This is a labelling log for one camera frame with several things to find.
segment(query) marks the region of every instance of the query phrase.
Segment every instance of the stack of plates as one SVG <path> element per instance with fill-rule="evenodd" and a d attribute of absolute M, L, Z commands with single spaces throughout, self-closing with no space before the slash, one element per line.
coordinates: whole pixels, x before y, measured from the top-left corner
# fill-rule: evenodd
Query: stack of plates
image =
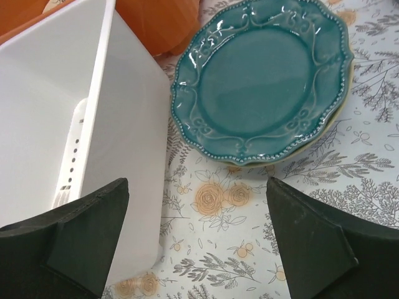
<path fill-rule="evenodd" d="M 172 116 L 211 159 L 282 161 L 334 122 L 352 60 L 344 21 L 318 0 L 244 1 L 217 14 L 182 55 Z"/>

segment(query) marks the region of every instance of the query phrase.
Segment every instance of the white plastic bin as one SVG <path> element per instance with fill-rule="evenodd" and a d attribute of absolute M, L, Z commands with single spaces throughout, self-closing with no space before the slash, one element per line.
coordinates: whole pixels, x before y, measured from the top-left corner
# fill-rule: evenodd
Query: white plastic bin
<path fill-rule="evenodd" d="M 115 0 L 76 0 L 0 45 L 0 102 L 0 227 L 125 177 L 130 202 L 107 285 L 148 270 L 169 81 Z"/>

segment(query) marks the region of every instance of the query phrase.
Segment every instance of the tablecloth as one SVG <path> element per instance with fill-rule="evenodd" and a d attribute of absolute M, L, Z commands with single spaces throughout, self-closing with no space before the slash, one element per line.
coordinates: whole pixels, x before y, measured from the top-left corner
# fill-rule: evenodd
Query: tablecloth
<path fill-rule="evenodd" d="M 236 2 L 203 0 L 202 24 Z M 355 54 L 352 89 L 331 129 L 288 161 L 239 168 L 191 149 L 170 119 L 163 256 L 147 273 L 108 287 L 103 299 L 289 299 L 267 209 L 270 176 L 343 211 L 399 228 L 399 5 L 325 3 L 347 23 Z M 177 60 L 158 59 L 170 80 Z"/>

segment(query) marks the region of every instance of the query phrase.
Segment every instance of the embossed plate decoration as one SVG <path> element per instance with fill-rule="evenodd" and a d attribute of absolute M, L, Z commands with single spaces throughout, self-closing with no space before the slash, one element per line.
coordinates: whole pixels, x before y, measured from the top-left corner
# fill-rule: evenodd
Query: embossed plate decoration
<path fill-rule="evenodd" d="M 353 54 L 316 0 L 255 0 L 213 17 L 181 56 L 171 113 L 212 159 L 276 162 L 316 139 L 342 104 Z"/>

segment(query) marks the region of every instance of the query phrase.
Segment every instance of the plate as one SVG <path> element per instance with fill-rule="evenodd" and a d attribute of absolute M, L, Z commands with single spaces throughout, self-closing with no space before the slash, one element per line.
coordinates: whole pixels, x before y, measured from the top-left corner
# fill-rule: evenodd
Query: plate
<path fill-rule="evenodd" d="M 244 1 L 221 11 L 181 56 L 171 114 L 185 141 L 243 166 L 316 139 L 349 90 L 348 30 L 319 1 Z"/>

